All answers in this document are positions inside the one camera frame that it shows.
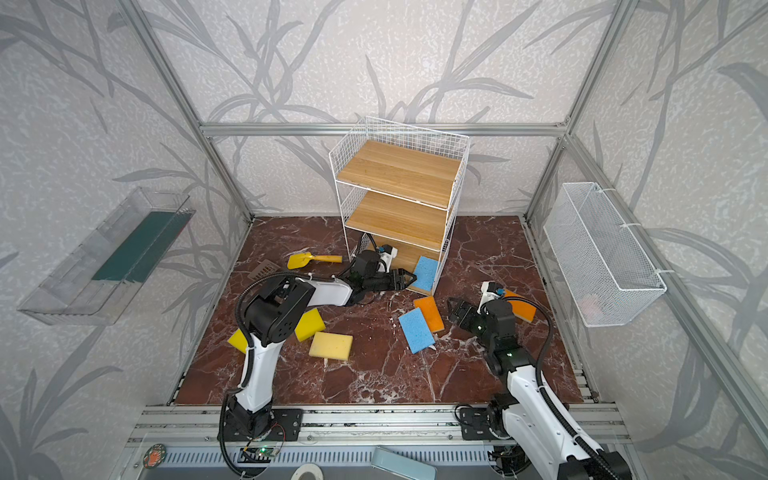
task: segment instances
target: tape roll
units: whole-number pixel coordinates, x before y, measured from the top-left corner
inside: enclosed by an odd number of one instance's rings
[[[320,467],[314,463],[305,463],[304,465],[301,465],[293,473],[293,476],[290,478],[290,480],[299,480],[301,475],[304,475],[305,473],[313,475],[315,480],[323,480],[323,471],[320,470]]]

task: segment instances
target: yellow spatula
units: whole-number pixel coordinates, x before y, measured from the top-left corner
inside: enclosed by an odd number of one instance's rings
[[[301,268],[302,266],[306,266],[310,260],[341,263],[341,255],[312,255],[310,252],[297,253],[291,255],[288,259],[288,268],[291,270],[294,268]]]

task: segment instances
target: wall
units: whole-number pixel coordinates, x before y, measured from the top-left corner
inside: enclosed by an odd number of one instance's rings
[[[614,8],[613,0],[141,5],[208,122],[561,122]],[[327,161],[337,141],[218,144],[254,210],[311,214],[338,211]],[[554,142],[474,143],[461,212],[525,211]],[[505,197],[484,194],[502,184]]]
[[[0,471],[105,478],[169,388],[245,223],[113,2],[0,5]],[[113,326],[16,311],[137,186],[197,210]]]
[[[576,128],[763,391],[768,389],[768,4],[643,3]],[[602,399],[616,401],[652,478],[768,478],[768,459],[663,300],[585,329],[533,221]]]

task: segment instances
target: wooden shelf board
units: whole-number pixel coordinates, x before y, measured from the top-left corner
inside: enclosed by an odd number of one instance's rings
[[[440,261],[440,253],[435,252],[434,250],[427,250],[426,248],[417,247],[410,243],[403,243],[397,240],[379,237],[378,235],[374,235],[373,239],[378,246],[392,245],[397,249],[397,257],[392,261],[391,268],[404,268],[413,273],[413,270],[416,270],[416,264],[419,263],[420,257],[427,257]],[[368,245],[368,250],[373,250],[373,245]],[[422,295],[432,295],[432,292],[422,290],[415,286],[408,287],[408,290],[421,293]]]
[[[369,191],[346,226],[439,252],[445,215],[444,210]]]
[[[339,172],[339,181],[448,208],[461,162],[368,140]]]

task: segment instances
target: shovel handle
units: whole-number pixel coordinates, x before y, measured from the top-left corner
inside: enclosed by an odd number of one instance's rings
[[[312,260],[321,262],[341,263],[341,255],[315,255]]]

